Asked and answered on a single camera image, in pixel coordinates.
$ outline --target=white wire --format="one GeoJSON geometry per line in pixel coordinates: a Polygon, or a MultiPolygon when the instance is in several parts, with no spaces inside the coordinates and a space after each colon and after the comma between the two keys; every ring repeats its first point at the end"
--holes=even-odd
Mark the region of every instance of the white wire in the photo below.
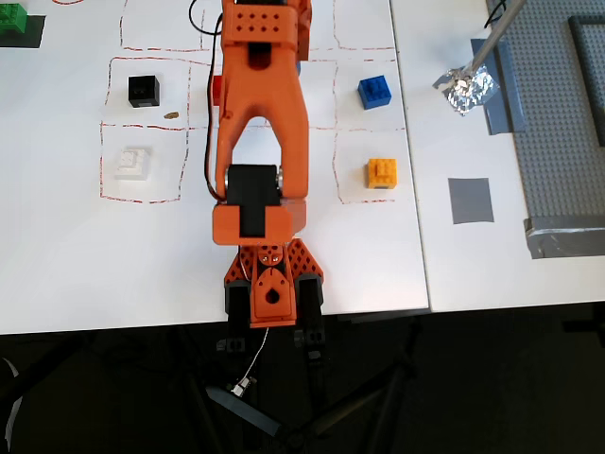
{"type": "Polygon", "coordinates": [[[241,385],[242,381],[244,381],[244,378],[246,378],[248,376],[248,374],[250,373],[250,371],[252,370],[252,366],[256,362],[256,359],[260,355],[261,350],[263,350],[263,347],[265,346],[265,342],[267,341],[267,334],[268,334],[268,328],[267,328],[267,331],[265,331],[265,337],[263,338],[263,343],[261,343],[261,346],[258,349],[258,352],[256,352],[256,355],[254,355],[254,359],[252,360],[252,363],[250,364],[250,367],[248,368],[248,370],[246,371],[246,373],[244,374],[244,376],[242,376],[241,380],[239,380],[237,382],[238,385],[241,385]]]}
{"type": "Polygon", "coordinates": [[[239,268],[242,269],[242,272],[244,273],[244,277],[246,278],[246,280],[250,281],[250,278],[248,277],[248,272],[246,271],[246,267],[244,267],[244,264],[242,263],[242,247],[241,246],[237,246],[237,256],[239,257],[239,268]]]}

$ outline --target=black floor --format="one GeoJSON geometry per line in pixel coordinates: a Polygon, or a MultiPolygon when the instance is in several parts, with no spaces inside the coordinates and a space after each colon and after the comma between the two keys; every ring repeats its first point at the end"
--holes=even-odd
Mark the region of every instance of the black floor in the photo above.
{"type": "MultiPolygon", "coordinates": [[[[407,386],[392,452],[604,452],[605,350],[595,334],[562,331],[563,321],[591,316],[592,305],[579,305],[419,317],[418,377],[407,386]]],[[[390,365],[410,323],[328,318],[330,400],[390,365]]],[[[13,452],[199,452],[166,344],[170,329],[99,332],[25,397],[13,452]]],[[[188,329],[204,356],[224,359],[216,353],[224,323],[188,329]]],[[[22,370],[63,336],[0,337],[0,355],[22,370]]],[[[291,330],[269,332],[259,368],[263,410],[292,425],[310,418],[291,330]]],[[[375,417],[371,407],[359,411],[308,452],[355,454],[375,417]]],[[[224,421],[241,445],[241,428],[229,415],[224,421]]]]}

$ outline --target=red block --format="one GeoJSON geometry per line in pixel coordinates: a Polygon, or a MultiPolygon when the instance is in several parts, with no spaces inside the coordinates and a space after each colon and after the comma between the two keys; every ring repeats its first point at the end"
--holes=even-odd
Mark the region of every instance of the red block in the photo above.
{"type": "Polygon", "coordinates": [[[212,82],[212,104],[218,106],[220,104],[220,89],[223,84],[222,76],[214,76],[212,82]]]}

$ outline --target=cable connector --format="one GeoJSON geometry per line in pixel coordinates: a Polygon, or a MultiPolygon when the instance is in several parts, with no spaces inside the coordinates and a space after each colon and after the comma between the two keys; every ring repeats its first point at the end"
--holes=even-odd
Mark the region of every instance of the cable connector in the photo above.
{"type": "Polygon", "coordinates": [[[256,383],[255,378],[244,377],[235,386],[233,386],[233,389],[231,390],[231,392],[233,394],[235,394],[237,397],[242,397],[244,395],[244,393],[246,392],[246,389],[254,383],[256,383]]]}

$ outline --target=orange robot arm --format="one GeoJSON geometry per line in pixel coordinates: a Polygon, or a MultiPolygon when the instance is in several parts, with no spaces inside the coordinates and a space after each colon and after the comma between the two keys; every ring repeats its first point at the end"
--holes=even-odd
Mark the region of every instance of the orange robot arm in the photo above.
{"type": "Polygon", "coordinates": [[[213,231],[218,244],[284,243],[305,224],[309,123],[297,62],[308,60],[310,25],[310,0],[288,0],[284,5],[223,0],[216,192],[227,203],[218,205],[214,212],[213,231]],[[288,199],[266,205],[263,235],[256,231],[250,235],[241,228],[247,223],[243,217],[249,211],[230,202],[226,186],[226,182],[232,183],[228,172],[233,149],[255,116],[269,121],[282,147],[281,168],[276,168],[275,182],[280,198],[288,199]]]}
{"type": "Polygon", "coordinates": [[[296,323],[298,282],[312,282],[320,293],[323,279],[293,239],[306,221],[309,185],[309,122],[297,63],[308,60],[310,26],[310,0],[223,0],[216,149],[222,201],[213,236],[217,244],[240,246],[225,276],[226,300],[250,298],[252,327],[296,323]],[[269,121],[281,145],[279,170],[233,165],[233,149],[255,116],[269,121]]]}

